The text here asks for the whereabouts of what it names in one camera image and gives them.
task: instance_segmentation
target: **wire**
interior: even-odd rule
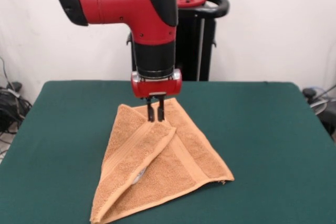
[[[336,88],[336,84],[334,86],[332,86],[330,89],[328,89],[327,91],[325,91],[324,93],[318,95],[317,97],[314,98],[313,101],[316,101],[317,99],[323,97],[325,94],[328,94],[331,90],[335,89]]]
[[[9,145],[11,145],[12,143],[10,143],[10,142],[7,142],[7,141],[5,141],[5,140],[2,140],[2,139],[0,139],[0,142],[3,142],[3,143],[5,143],[5,144],[9,144]]]
[[[6,149],[6,150],[0,152],[0,156],[1,156],[1,155],[4,155],[6,152],[8,152],[8,150],[9,150],[9,149]]]
[[[0,60],[2,61],[2,68],[3,68],[4,75],[5,75],[5,78],[6,78],[7,82],[12,87],[12,89],[15,90],[14,87],[13,87],[13,85],[12,85],[12,83],[8,79],[8,76],[7,76],[7,73],[6,73],[5,61],[4,61],[4,59],[1,56],[0,56]]]

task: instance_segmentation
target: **black metal handle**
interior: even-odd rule
[[[230,8],[230,3],[228,0],[207,0],[209,2],[215,3],[216,7],[210,6],[198,6],[191,8],[179,8],[179,17],[199,17],[199,18],[220,18],[225,16]]]

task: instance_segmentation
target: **green tablecloth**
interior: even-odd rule
[[[289,83],[184,83],[177,97],[235,175],[115,223],[334,223],[336,147]],[[47,83],[0,164],[0,223],[88,223],[129,82]]]

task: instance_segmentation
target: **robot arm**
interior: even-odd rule
[[[132,73],[136,97],[146,98],[149,120],[152,97],[160,100],[159,120],[164,119],[163,98],[178,94],[182,76],[175,65],[176,0],[60,0],[69,19],[88,24],[125,23],[131,28],[137,71]]]

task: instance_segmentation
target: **towel fold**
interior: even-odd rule
[[[209,182],[234,180],[175,98],[165,101],[164,122],[150,123],[146,114],[146,106],[119,106],[93,199],[91,223],[110,223]]]

